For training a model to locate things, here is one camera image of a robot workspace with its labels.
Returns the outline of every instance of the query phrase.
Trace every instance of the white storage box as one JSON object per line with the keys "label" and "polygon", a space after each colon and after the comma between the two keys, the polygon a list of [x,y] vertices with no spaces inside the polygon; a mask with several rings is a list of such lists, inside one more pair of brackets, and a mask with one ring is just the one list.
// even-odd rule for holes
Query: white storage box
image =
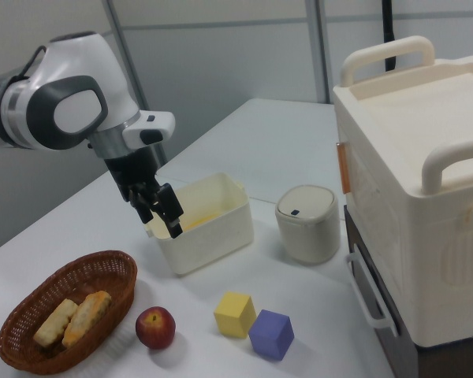
{"label": "white storage box", "polygon": [[[414,52],[420,65],[354,82]],[[348,211],[412,340],[473,337],[473,57],[435,60],[422,37],[386,43],[349,56],[334,94]]]}
{"label": "white storage box", "polygon": [[146,230],[158,240],[176,274],[191,272],[254,239],[248,196],[225,173],[190,183],[175,194],[184,210],[184,232],[172,239],[159,217],[146,224]]}

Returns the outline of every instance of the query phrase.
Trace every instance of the storage box handle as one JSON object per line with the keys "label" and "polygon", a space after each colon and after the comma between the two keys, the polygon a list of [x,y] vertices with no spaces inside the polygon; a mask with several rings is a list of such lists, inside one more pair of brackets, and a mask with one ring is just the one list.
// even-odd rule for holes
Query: storage box handle
{"label": "storage box handle", "polygon": [[458,161],[468,159],[473,159],[473,140],[445,144],[431,151],[423,164],[423,193],[438,193],[443,170]]}
{"label": "storage box handle", "polygon": [[382,61],[388,57],[396,57],[397,55],[415,52],[423,54],[423,65],[434,64],[433,43],[431,43],[429,39],[418,35],[357,50],[350,54],[341,66],[341,86],[350,87],[353,85],[354,72],[364,65]]}
{"label": "storage box handle", "polygon": [[[359,305],[361,306],[361,309],[363,310],[364,317],[366,318],[368,324],[371,327],[377,328],[377,329],[391,328],[391,331],[393,332],[394,337],[397,337],[397,329],[396,329],[396,325],[394,324],[394,320],[391,317],[391,313],[389,312],[389,309],[387,308],[387,305],[384,302],[384,298],[380,294],[380,291],[378,290],[376,283],[373,281],[373,277],[371,277],[370,271],[368,270],[368,267],[366,266],[366,263],[364,262],[363,255],[361,254],[361,251],[359,250],[359,247],[357,246],[357,244],[354,245],[354,252],[351,254],[348,254],[348,256],[345,257],[345,260],[347,262],[348,270],[350,272],[350,281],[351,281],[352,287],[354,288],[354,292],[356,293],[357,300],[359,302]],[[368,306],[366,302],[364,301],[363,294],[361,293],[361,290],[359,289],[359,286],[357,285],[356,278],[352,275],[351,263],[359,264],[359,266],[363,270],[364,276],[367,282],[370,284],[371,290],[373,291],[373,295],[377,299],[378,306],[380,307],[380,310],[383,312],[384,317],[382,319],[376,319],[371,316],[370,310],[368,309]]]}

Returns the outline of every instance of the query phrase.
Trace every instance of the white table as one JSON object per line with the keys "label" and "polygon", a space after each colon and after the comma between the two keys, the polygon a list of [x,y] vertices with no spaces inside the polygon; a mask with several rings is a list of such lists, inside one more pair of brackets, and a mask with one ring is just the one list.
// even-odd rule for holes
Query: white table
{"label": "white table", "polygon": [[[319,161],[323,152],[311,156],[316,164],[304,161],[307,148],[318,151],[311,132],[318,137],[330,135],[326,145],[336,141],[333,109],[267,101],[253,101],[246,106],[252,113],[249,119],[257,116],[262,122],[253,126],[254,138],[249,139],[253,149],[247,149],[238,164],[230,153],[224,161],[206,158],[214,156],[211,148],[219,153],[228,140],[245,140],[237,130],[228,130],[224,120],[161,170],[164,176],[169,175],[168,180],[159,179],[174,188],[219,171],[240,180],[253,198],[265,199],[251,199],[255,229],[252,244],[187,276],[175,276],[156,242],[147,237],[135,210],[122,201],[106,173],[0,248],[0,327],[10,311],[56,269],[97,250],[123,250],[133,256],[139,268],[132,308],[96,352],[62,376],[392,377],[377,337],[364,320],[348,284],[345,228],[342,247],[333,259],[305,267],[285,254],[274,218],[271,202],[287,188],[306,182],[336,186],[337,169],[327,168],[336,167],[336,161]],[[288,156],[274,146],[288,145],[290,140],[284,142],[282,138],[291,134],[277,132],[271,138],[260,130],[270,130],[263,122],[270,112],[278,116],[281,111],[291,113],[298,107],[303,109],[294,125],[299,153]],[[238,113],[244,117],[242,109]],[[332,120],[330,124],[322,124],[312,115],[324,112],[331,113],[326,116]],[[325,128],[326,133],[316,128]],[[249,131],[244,127],[240,130],[244,134]],[[266,141],[270,143],[257,149]],[[303,168],[273,170],[276,164],[284,167],[285,158],[290,168]],[[322,172],[331,173],[323,176]],[[256,312],[268,309],[291,317],[296,338],[283,361],[261,358],[253,352],[248,338],[229,339],[218,333],[213,311],[226,291],[250,294]],[[166,307],[177,322],[172,346],[161,352],[150,352],[135,336],[136,317],[150,306]],[[10,368],[0,359],[0,377],[22,376],[29,374]]]}
{"label": "white table", "polygon": [[332,105],[255,98],[222,120],[166,166],[165,178],[193,182],[226,172],[251,198],[276,203],[301,184],[328,187],[345,204]]}

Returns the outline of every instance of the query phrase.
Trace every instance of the black cable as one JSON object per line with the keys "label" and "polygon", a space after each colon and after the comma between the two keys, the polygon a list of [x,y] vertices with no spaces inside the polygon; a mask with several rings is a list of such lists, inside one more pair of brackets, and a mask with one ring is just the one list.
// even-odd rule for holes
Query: black cable
{"label": "black cable", "polygon": [[25,78],[24,75],[26,75],[26,72],[32,67],[33,62],[35,61],[37,56],[40,54],[40,51],[43,51],[45,53],[47,51],[47,48],[44,45],[37,47],[37,50],[35,50],[35,53],[33,53],[32,57],[30,58],[28,63],[23,67],[21,72],[18,75],[16,75],[16,79],[14,81],[22,80]]}
{"label": "black cable", "polygon": [[40,51],[43,51],[44,53],[46,52],[46,47],[45,46],[39,46],[37,47],[37,50],[35,50],[35,53],[33,53],[33,56],[30,58],[26,66],[21,70],[19,75],[17,76],[18,78],[24,78],[24,75],[26,75],[26,72],[32,67],[33,62],[37,58],[37,55],[40,54]]}
{"label": "black cable", "polygon": [[[393,30],[393,0],[382,0],[382,21],[384,24],[384,43],[394,40]],[[392,71],[396,68],[396,57],[385,60],[385,70]]]}

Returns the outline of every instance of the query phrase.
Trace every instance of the bread roll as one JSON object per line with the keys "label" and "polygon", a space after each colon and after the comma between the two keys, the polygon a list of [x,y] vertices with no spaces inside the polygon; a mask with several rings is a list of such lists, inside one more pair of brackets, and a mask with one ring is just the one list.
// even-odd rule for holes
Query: bread roll
{"label": "bread roll", "polygon": [[106,291],[89,294],[77,308],[65,330],[63,345],[72,347],[89,329],[99,321],[110,305],[111,297]]}
{"label": "bread roll", "polygon": [[39,330],[33,335],[33,339],[44,348],[60,341],[76,310],[77,304],[70,299],[65,299],[44,321]]}

